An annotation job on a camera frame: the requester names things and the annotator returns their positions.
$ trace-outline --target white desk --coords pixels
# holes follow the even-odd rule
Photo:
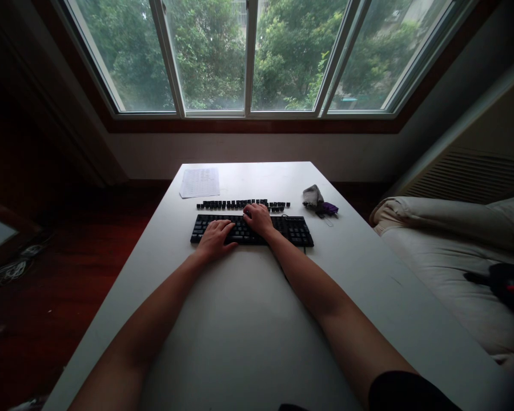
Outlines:
[[[219,168],[220,196],[182,200],[186,168]],[[301,205],[317,184],[339,207],[334,227]],[[203,200],[291,202],[315,247],[308,256],[350,295],[398,351],[464,410],[479,410],[504,372],[310,162],[184,164],[76,349],[45,410],[65,410],[143,300],[195,249]],[[241,213],[225,210],[223,214]],[[142,409],[360,409],[319,328],[270,250],[240,246],[189,295],[146,383]]]

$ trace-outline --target couch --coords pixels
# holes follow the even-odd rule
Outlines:
[[[489,205],[390,197],[370,216],[381,238],[499,364],[514,365],[514,313],[465,272],[514,264],[514,198]]]

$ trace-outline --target left hand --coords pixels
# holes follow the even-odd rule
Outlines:
[[[231,252],[238,243],[230,243],[224,245],[224,240],[228,232],[235,226],[230,220],[215,220],[212,221],[206,228],[200,244],[194,253],[195,256],[202,259],[205,263],[210,263],[214,260],[220,259]]]

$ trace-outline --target sheet of paper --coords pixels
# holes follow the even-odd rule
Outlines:
[[[216,167],[185,170],[179,194],[181,198],[219,195],[219,170]]]

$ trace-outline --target tree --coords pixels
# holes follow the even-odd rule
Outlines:
[[[359,109],[381,107],[418,44],[417,23],[386,22],[395,10],[403,17],[410,4],[371,3],[340,80],[341,94],[358,98]]]
[[[77,0],[128,111],[174,110],[148,1]]]
[[[314,106],[316,97],[309,94],[327,64],[346,5],[346,0],[271,1],[258,23],[254,110],[283,110],[286,101],[290,107]]]
[[[173,110],[148,0],[76,2],[126,109]],[[399,21],[411,2],[371,3],[338,91],[357,97],[358,108],[382,104],[418,44],[417,24]],[[253,110],[314,107],[346,5],[347,0],[270,1],[258,22]],[[243,108],[245,29],[232,0],[166,0],[166,6],[186,108]],[[392,17],[395,10],[401,18]]]
[[[243,108],[245,35],[231,1],[168,1],[167,9],[187,108]]]

